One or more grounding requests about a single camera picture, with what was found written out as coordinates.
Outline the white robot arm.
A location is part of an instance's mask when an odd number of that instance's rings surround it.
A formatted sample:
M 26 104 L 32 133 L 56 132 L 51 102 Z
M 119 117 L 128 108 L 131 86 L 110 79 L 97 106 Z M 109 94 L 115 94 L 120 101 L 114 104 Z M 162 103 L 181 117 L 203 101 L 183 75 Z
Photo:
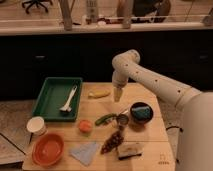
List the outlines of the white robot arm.
M 182 112 L 175 171 L 213 171 L 213 92 L 202 92 L 139 65 L 132 49 L 112 59 L 114 98 L 128 79 L 142 84 Z

